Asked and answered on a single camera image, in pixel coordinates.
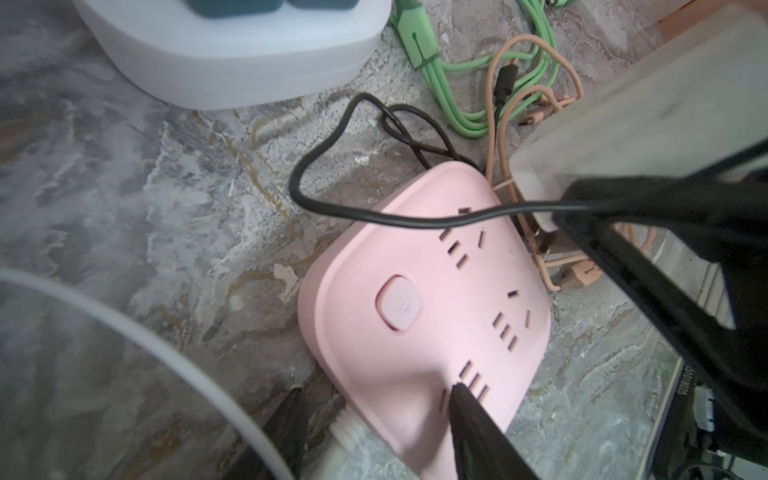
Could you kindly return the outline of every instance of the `white plastic container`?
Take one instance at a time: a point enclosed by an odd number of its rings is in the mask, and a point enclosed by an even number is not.
[[[205,18],[184,0],[74,0],[120,71],[147,93],[199,110],[294,98],[352,80],[378,45],[390,0],[350,10]]]

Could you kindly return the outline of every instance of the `power strip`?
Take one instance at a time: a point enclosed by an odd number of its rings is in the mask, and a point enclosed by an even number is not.
[[[499,205],[449,161],[377,210],[447,217]],[[456,478],[447,408],[463,382],[505,431],[546,350],[549,302],[509,218],[447,230],[355,223],[299,293],[304,339],[362,419],[422,478]]]

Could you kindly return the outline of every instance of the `gray marble floor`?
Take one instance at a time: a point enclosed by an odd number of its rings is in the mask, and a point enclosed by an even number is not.
[[[444,58],[529,31],[514,0],[425,2]],[[587,93],[658,46],[636,2],[548,13]],[[452,78],[479,108],[482,74]],[[564,76],[560,84],[567,88]],[[263,421],[291,385],[313,408],[312,461],[343,400],[296,324],[297,284],[348,225],[286,194],[291,167],[370,91],[440,117],[390,29],[348,85],[230,111],[189,111],[125,79],[67,0],[0,5],[0,263],[139,319]],[[363,108],[309,191],[369,206],[420,168]],[[420,126],[413,125],[415,131]],[[510,132],[511,147],[530,130]],[[421,137],[434,140],[424,131]],[[481,158],[484,142],[458,139]],[[508,436],[544,480],[630,478],[674,355],[608,281],[552,296],[551,343]],[[143,351],[73,309],[0,286],[0,471],[7,478],[218,478],[242,442]],[[343,478],[409,473],[372,436]]]

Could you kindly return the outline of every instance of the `wooden panel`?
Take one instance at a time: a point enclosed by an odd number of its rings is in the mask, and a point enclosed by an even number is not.
[[[730,3],[741,5],[768,17],[767,0],[694,0],[659,21],[661,36],[664,41],[669,41]]]

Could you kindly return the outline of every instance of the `black plug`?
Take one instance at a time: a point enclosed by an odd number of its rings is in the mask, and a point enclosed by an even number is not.
[[[498,70],[496,85],[493,87],[494,124],[497,126],[498,116],[502,112],[504,104],[507,103],[507,99],[512,95],[517,79],[518,66],[516,64],[505,65]]]

